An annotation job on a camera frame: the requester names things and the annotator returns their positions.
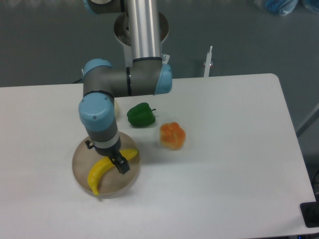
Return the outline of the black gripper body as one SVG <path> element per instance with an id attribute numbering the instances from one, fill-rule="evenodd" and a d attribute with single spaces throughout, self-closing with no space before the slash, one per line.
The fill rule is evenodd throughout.
<path id="1" fill-rule="evenodd" d="M 107 156 L 109 158 L 115 158 L 119 153 L 120 153 L 120 148 L 121 148 L 121 140 L 118 139 L 117 142 L 107 148 L 101 148 L 96 145 L 94 145 L 91 140 L 86 140 L 85 145 L 88 149 L 95 149 L 95 151 L 101 155 L 101 156 Z"/>

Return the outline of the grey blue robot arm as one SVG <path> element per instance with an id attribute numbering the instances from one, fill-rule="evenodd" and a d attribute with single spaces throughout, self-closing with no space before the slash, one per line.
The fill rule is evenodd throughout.
<path id="1" fill-rule="evenodd" d="M 107 60 L 87 62 L 83 69 L 83 98 L 78 107 L 90 137 L 88 148 L 109 157 L 125 174 L 130 167 L 120 153 L 114 99 L 167 94 L 172 89 L 171 67 L 162 62 L 158 5 L 155 0 L 86 0 L 84 6 L 94 14 L 124 12 L 128 16 L 132 65 L 116 70 Z"/>

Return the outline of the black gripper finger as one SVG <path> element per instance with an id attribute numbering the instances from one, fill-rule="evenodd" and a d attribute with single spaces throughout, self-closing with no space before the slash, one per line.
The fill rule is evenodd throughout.
<path id="1" fill-rule="evenodd" d="M 110 161 L 115 165 L 119 173 L 126 174 L 130 170 L 130 166 L 127 159 L 124 156 L 122 156 L 122 154 L 119 151 L 110 151 L 109 158 Z"/>

